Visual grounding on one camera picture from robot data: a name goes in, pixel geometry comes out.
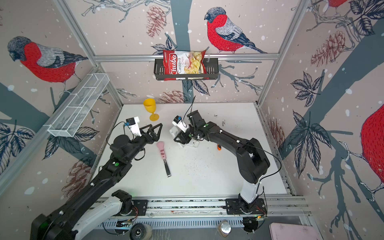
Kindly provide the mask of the white remote control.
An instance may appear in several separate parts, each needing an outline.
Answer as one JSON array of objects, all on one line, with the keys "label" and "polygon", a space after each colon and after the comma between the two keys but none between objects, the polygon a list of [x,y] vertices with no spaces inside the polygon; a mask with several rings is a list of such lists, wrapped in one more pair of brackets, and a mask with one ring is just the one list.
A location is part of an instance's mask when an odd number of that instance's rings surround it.
[{"label": "white remote control", "polygon": [[200,144],[199,140],[191,139],[187,144],[184,144],[185,147],[197,148]]}]

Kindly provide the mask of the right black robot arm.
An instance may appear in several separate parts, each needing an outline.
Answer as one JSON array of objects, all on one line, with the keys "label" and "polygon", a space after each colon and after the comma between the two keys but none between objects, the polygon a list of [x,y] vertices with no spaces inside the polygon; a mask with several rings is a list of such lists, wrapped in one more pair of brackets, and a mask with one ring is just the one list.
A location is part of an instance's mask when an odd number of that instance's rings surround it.
[{"label": "right black robot arm", "polygon": [[242,190],[234,207],[227,207],[236,212],[247,215],[255,210],[261,211],[258,206],[258,190],[261,181],[267,177],[270,161],[266,156],[260,142],[252,138],[250,140],[239,138],[213,122],[206,122],[198,111],[187,115],[190,124],[185,123],[182,117],[176,116],[172,124],[176,129],[174,141],[180,145],[187,145],[191,140],[208,141],[228,150],[237,158],[239,173],[244,179]]}]

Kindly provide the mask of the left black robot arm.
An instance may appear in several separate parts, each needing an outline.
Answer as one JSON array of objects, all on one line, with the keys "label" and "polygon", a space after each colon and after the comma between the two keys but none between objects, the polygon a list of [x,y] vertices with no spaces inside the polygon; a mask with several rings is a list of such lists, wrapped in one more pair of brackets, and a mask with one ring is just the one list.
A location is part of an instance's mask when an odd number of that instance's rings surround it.
[{"label": "left black robot arm", "polygon": [[139,129],[139,135],[130,139],[120,135],[114,139],[112,154],[95,178],[67,203],[50,215],[36,217],[31,226],[32,240],[81,240],[109,217],[132,209],[132,197],[118,190],[101,206],[90,207],[110,188],[117,184],[132,167],[132,160],[147,144],[160,139],[162,124],[147,125]]}]

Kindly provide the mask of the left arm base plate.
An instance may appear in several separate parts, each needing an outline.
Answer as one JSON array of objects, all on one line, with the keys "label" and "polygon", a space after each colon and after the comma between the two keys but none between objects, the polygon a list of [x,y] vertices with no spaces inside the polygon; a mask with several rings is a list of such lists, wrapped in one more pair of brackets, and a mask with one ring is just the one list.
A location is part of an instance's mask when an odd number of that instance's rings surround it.
[{"label": "left arm base plate", "polygon": [[148,200],[128,200],[123,202],[118,216],[145,216]]}]

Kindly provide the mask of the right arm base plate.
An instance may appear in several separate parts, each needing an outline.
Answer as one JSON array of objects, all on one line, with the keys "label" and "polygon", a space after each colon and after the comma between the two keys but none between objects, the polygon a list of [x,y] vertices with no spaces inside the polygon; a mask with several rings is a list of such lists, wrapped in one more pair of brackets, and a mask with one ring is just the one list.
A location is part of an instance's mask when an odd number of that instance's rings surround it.
[{"label": "right arm base plate", "polygon": [[241,197],[237,199],[226,199],[223,207],[228,215],[261,215],[267,214],[264,199],[256,198],[252,203],[247,203]]}]

